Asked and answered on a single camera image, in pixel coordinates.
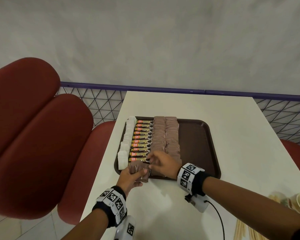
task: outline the hand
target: hand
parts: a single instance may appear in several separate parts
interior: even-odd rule
[[[178,172],[182,167],[181,163],[176,162],[170,155],[161,151],[154,151],[148,154],[150,158],[150,169],[153,169],[165,176],[176,179]]]
[[[134,174],[130,174],[129,167],[126,167],[121,171],[116,186],[119,186],[124,191],[126,197],[128,197],[128,194],[132,188],[142,186],[142,183],[136,182],[136,180],[137,178],[144,176],[147,172],[148,169],[144,169]]]

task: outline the right hand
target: right hand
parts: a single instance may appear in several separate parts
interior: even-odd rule
[[[150,169],[153,169],[165,176],[176,179],[178,172],[182,167],[181,163],[176,162],[170,155],[161,151],[154,151],[148,154],[147,158],[150,158]]]

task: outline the white tiled floor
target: white tiled floor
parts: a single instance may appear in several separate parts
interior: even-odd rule
[[[73,227],[59,218],[56,208],[35,220],[0,216],[0,240],[60,240]]]

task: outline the brown tray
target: brown tray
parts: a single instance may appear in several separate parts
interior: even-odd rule
[[[136,117],[137,120],[153,120],[153,117]],[[192,163],[203,168],[207,173],[220,179],[221,171],[213,146],[209,126],[201,120],[177,119],[179,123],[179,145],[182,164]],[[124,138],[124,126],[121,140]],[[114,161],[114,169],[118,169],[118,156]],[[169,177],[149,176],[150,179],[174,180]]]

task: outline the wristband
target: wristband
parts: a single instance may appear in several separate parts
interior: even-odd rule
[[[177,183],[181,189],[190,195],[205,196],[202,191],[202,184],[207,177],[211,177],[211,175],[206,173],[204,169],[187,163],[180,168]]]
[[[127,216],[126,195],[119,186],[106,189],[97,199],[92,210],[101,209],[108,217],[108,228],[119,226]]]

